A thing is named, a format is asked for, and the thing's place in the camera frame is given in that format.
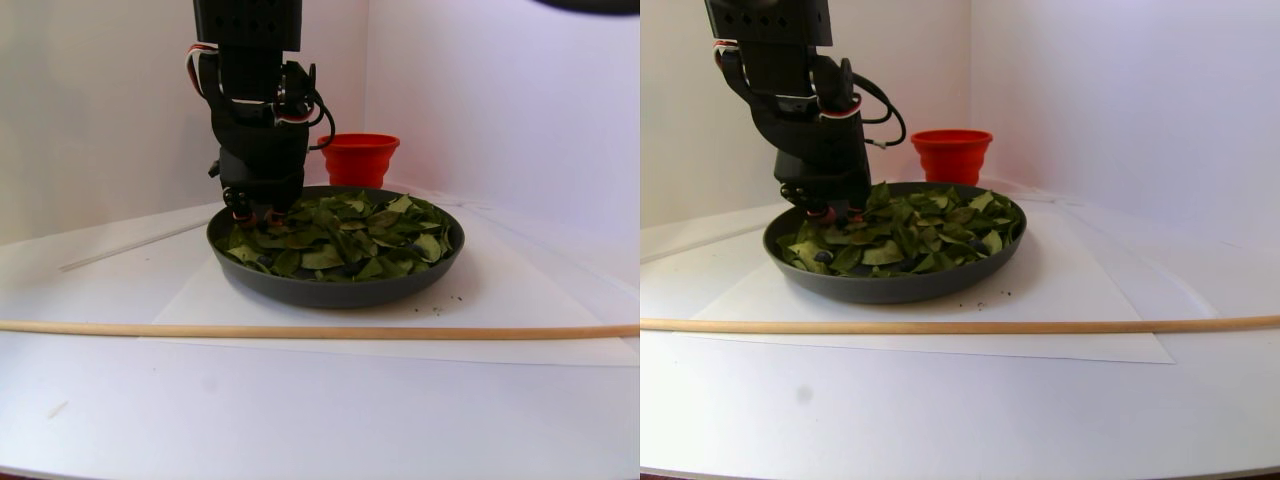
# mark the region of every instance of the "wooden stick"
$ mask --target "wooden stick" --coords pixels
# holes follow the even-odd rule
[[[640,325],[562,328],[232,326],[0,320],[0,330],[64,335],[289,338],[325,340],[568,340],[636,337]]]
[[[745,334],[938,335],[938,334],[1073,334],[1174,333],[1267,329],[1280,315],[1208,320],[1158,321],[707,321],[640,319],[644,330]]]

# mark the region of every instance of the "cable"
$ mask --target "cable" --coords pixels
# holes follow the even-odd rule
[[[332,113],[332,111],[329,111],[329,108],[328,108],[328,106],[325,106],[325,105],[324,105],[324,99],[321,99],[321,97],[320,97],[320,93],[319,93],[319,92],[316,92],[316,93],[315,93],[315,97],[316,97],[316,105],[319,105],[319,106],[320,106],[320,116],[323,116],[323,118],[328,118],[328,119],[329,119],[329,137],[328,137],[328,138],[325,138],[324,143],[320,143],[320,145],[316,145],[316,146],[312,146],[312,147],[308,147],[308,148],[307,148],[307,150],[311,150],[311,151],[315,151],[315,150],[320,150],[320,148],[324,148],[324,147],[328,147],[328,146],[329,146],[329,143],[333,143],[333,137],[338,134],[338,127],[337,127],[337,125],[334,125],[334,123],[333,123],[333,113]],[[317,119],[316,119],[316,123],[317,123],[317,124],[319,124],[319,120],[320,120],[320,119],[317,118]],[[314,124],[307,124],[307,125],[308,125],[308,127],[314,127]]]
[[[863,123],[877,124],[877,123],[888,122],[890,116],[896,116],[897,118],[899,136],[897,136],[896,140],[893,140],[891,142],[881,142],[881,141],[865,138],[864,141],[867,143],[869,143],[869,145],[874,145],[874,146],[881,147],[881,148],[892,147],[895,145],[901,145],[902,142],[905,142],[906,141],[906,122],[902,120],[902,114],[900,111],[897,111],[897,108],[893,106],[893,102],[888,101],[888,95],[884,95],[884,91],[881,90],[879,86],[876,84],[876,82],[872,82],[867,77],[859,76],[856,73],[854,73],[854,84],[856,84],[858,87],[865,90],[867,93],[870,93],[873,97],[876,97],[876,100],[879,100],[881,104],[884,104],[886,109],[888,109],[888,111],[884,113],[883,118],[873,119],[873,120],[869,120],[869,122],[864,120]]]
[[[191,86],[196,88],[196,93],[200,93],[201,99],[205,97],[205,91],[200,88],[200,69],[197,64],[200,63],[200,55],[204,54],[218,55],[218,49],[201,44],[187,49],[187,77],[191,78]]]

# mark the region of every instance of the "white backdrop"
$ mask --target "white backdrop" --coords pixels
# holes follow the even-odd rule
[[[364,122],[367,8],[307,0],[287,55],[317,64],[343,131]],[[191,1],[0,0],[0,244],[220,201],[195,42]],[[312,154],[308,180],[323,172]]]
[[[881,86],[909,132],[969,122],[968,0],[829,0],[833,46]],[[776,150],[751,124],[746,104],[712,60],[712,29],[700,0],[645,0],[641,49],[643,227],[781,201]],[[872,116],[883,111],[869,102]],[[897,123],[868,137],[892,140]],[[870,148],[877,179],[924,173],[906,142]]]
[[[639,19],[372,0],[369,23],[365,120],[401,137],[392,178],[635,242]]]
[[[1280,3],[975,0],[991,173],[1275,248]]]

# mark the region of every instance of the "orange bucket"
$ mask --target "orange bucket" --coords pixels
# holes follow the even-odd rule
[[[978,172],[991,141],[991,133],[983,131],[942,129],[911,134],[927,182],[966,186],[978,184]]]
[[[329,136],[320,137],[316,145],[324,145],[328,140]],[[333,143],[320,148],[325,170],[329,170],[329,184],[381,188],[396,147],[399,147],[399,138],[389,134],[335,134]]]

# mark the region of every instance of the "black pan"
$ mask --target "black pan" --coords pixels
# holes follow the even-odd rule
[[[986,189],[932,182],[891,183],[890,195],[902,196],[915,193],[925,188],[955,187],[961,198],[973,198]],[[891,276],[891,278],[847,278],[835,275],[820,275],[796,269],[782,260],[782,247],[778,247],[778,237],[796,233],[804,224],[805,212],[801,209],[791,209],[778,215],[764,229],[764,248],[769,251],[773,264],[782,270],[782,274],[797,285],[814,293],[854,303],[910,303],[931,298],[942,297],[965,288],[973,287],[991,274],[1000,270],[1009,262],[1009,259],[1018,251],[1023,234],[1027,232],[1027,214],[1018,204],[1014,209],[1023,216],[1023,221],[1014,229],[1014,242],[989,257],[972,264],[961,265],[952,270],[937,271],[924,275]]]
[[[303,188],[302,198],[361,191],[375,204],[394,200],[402,195],[376,188],[324,186]],[[218,262],[223,266],[223,274],[233,282],[238,282],[255,292],[283,303],[316,308],[360,308],[389,303],[421,292],[449,271],[449,266],[453,265],[458,253],[462,252],[465,236],[462,234],[462,225],[458,224],[458,220],[453,215],[444,212],[444,216],[451,224],[449,243],[453,246],[453,251],[444,260],[440,260],[440,262],[428,270],[412,275],[356,283],[298,280],[268,275],[241,265],[230,255],[214,247],[214,239],[224,238],[230,234],[233,228],[237,228],[232,220],[230,209],[223,209],[218,215],[214,215],[214,219],[209,221],[205,236],[209,239],[209,247],[214,250],[214,256],[218,257]]]

